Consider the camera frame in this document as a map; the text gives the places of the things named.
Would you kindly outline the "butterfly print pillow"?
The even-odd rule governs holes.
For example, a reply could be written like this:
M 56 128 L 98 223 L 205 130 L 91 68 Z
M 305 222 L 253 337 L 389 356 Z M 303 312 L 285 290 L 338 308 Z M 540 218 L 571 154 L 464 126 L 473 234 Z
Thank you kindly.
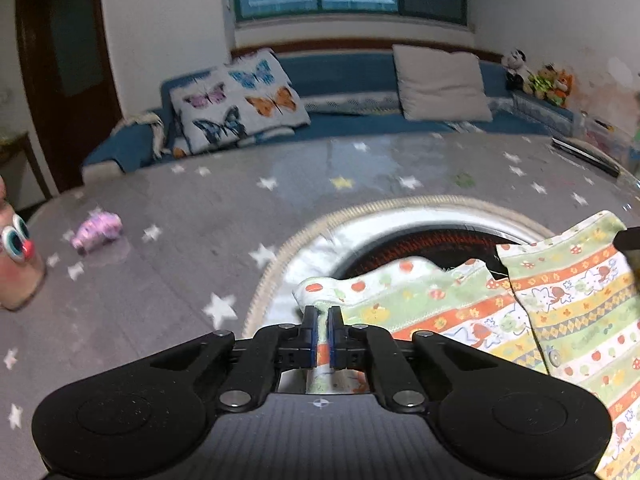
M 310 124 L 303 101 L 270 49 L 215 67 L 169 96 L 177 157 L 232 148 L 260 134 Z

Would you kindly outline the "patterned green children's cardigan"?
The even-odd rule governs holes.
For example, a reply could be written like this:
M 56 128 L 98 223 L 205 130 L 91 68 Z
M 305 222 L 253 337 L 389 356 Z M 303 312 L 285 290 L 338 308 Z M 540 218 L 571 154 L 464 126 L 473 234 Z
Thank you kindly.
M 502 244 L 500 276 L 478 259 L 442 270 L 409 257 L 347 280 L 310 278 L 294 296 L 299 307 L 339 307 L 348 324 L 380 326 L 401 340 L 431 330 L 588 390 L 612 419 L 599 477 L 634 479 L 639 267 L 614 246 L 623 227 L 600 211 L 541 242 Z

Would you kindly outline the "beige sofa pillow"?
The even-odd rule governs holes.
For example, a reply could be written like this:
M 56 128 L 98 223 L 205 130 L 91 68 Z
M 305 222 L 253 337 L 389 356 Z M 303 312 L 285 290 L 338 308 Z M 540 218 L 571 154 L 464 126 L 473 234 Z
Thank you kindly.
M 491 122 L 480 60 L 472 53 L 393 45 L 398 96 L 410 122 Z

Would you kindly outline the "clear plastic storage box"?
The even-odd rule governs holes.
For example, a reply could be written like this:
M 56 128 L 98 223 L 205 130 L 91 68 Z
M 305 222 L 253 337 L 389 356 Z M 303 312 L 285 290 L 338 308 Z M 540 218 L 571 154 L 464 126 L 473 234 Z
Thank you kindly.
M 604 119 L 587 116 L 585 138 L 632 174 L 639 170 L 639 139 L 636 136 L 630 136 Z

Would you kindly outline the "black remote control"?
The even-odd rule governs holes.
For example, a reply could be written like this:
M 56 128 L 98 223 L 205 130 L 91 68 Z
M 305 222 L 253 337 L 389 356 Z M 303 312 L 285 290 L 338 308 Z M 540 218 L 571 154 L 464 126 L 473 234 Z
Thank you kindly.
M 620 176 L 620 166 L 618 166 L 613 159 L 601 154 L 596 148 L 589 144 L 582 145 L 571 140 L 552 136 L 551 146 L 556 150 L 572 155 L 583 162 L 596 167 L 612 178 L 617 179 Z

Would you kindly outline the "pink toy pig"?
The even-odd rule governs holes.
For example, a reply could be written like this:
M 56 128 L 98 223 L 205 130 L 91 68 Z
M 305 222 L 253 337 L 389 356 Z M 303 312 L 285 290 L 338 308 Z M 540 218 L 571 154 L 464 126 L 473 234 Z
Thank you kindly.
M 78 254 L 85 255 L 93 249 L 114 242 L 122 235 L 122 219 L 118 214 L 100 211 L 89 214 L 70 240 Z

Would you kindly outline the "orange fox plush toy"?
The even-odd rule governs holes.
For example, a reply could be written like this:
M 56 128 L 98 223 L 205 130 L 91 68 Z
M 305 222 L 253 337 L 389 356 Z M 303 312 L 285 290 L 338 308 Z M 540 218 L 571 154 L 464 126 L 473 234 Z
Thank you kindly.
M 574 76 L 571 73 L 567 73 L 566 70 L 560 70 L 556 74 L 551 97 L 554 105 L 563 108 L 567 106 L 567 99 L 570 96 L 570 92 L 572 92 L 573 84 Z

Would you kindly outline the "panda plush toy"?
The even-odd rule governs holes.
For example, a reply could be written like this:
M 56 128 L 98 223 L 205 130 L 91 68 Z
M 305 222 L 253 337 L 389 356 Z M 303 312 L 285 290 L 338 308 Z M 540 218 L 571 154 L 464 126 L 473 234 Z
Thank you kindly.
M 526 61 L 526 54 L 520 49 L 514 49 L 503 55 L 501 64 L 506 70 L 506 90 L 527 94 L 534 92 L 532 85 L 534 73 L 528 68 Z

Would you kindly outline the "blue sofa bench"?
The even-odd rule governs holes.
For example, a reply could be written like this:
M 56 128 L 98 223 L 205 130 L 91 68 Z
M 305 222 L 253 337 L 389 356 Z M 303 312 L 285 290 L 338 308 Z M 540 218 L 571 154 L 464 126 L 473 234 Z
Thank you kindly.
M 394 57 L 390 51 L 329 52 L 281 58 L 281 66 L 304 102 L 310 122 L 257 133 L 244 145 L 288 143 L 329 136 L 374 136 L 409 132 L 488 132 L 567 136 L 573 125 L 570 110 L 506 88 L 506 69 L 480 62 L 491 122 L 422 120 L 404 117 L 397 93 Z M 201 70 L 165 81 L 162 105 L 140 122 L 130 122 L 101 143 L 82 164 L 85 179 L 119 177 L 128 172 L 176 159 L 186 149 L 172 109 L 171 91 L 198 81 Z

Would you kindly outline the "dark wooden door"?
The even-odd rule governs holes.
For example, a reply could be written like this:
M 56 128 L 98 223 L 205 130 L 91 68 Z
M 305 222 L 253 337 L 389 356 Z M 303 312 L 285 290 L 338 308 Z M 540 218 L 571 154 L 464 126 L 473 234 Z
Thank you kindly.
M 101 0 L 15 0 L 17 50 L 35 132 L 56 188 L 122 118 Z

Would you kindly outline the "grey star-pattern tablecloth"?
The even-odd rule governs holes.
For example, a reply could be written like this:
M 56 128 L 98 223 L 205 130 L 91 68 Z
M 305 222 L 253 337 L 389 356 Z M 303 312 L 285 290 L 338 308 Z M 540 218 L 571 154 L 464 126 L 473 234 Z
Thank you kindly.
M 311 221 L 392 198 L 457 195 L 559 233 L 600 210 L 634 226 L 639 191 L 552 148 L 546 136 L 384 134 L 241 148 L 68 192 L 30 220 L 47 276 L 1 315 L 1 474 L 44 474 L 30 422 L 69 382 L 209 333 L 242 333 L 280 247 Z M 122 235 L 81 255 L 89 214 Z

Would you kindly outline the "brown bear plush toy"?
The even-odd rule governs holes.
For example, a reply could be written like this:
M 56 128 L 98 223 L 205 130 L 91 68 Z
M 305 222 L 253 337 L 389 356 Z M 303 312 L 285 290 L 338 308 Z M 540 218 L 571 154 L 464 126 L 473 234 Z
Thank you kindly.
M 559 73 L 553 64 L 542 66 L 536 73 L 529 74 L 524 87 L 525 92 L 538 100 L 544 100 L 547 94 L 555 88 L 555 81 L 558 75 Z

